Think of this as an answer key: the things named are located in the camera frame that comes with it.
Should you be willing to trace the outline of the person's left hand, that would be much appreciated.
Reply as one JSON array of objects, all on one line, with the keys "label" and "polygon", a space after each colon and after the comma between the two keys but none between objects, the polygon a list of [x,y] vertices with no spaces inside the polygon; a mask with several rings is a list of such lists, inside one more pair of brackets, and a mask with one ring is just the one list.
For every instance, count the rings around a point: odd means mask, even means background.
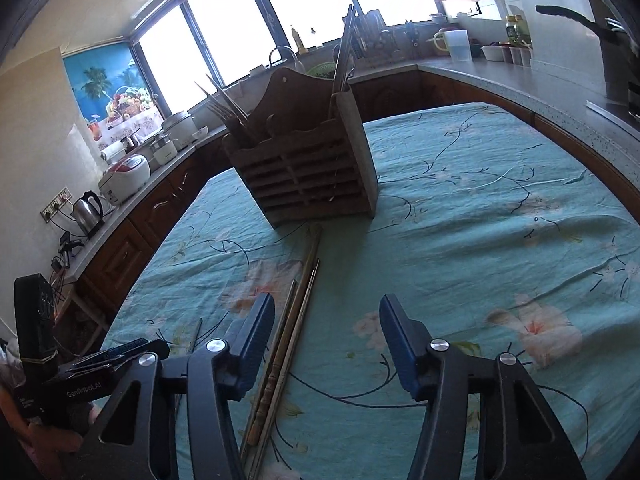
[{"label": "person's left hand", "polygon": [[84,440],[78,432],[29,422],[20,414],[12,394],[1,386],[1,411],[18,443],[46,479],[62,479],[63,454],[77,452]]}]

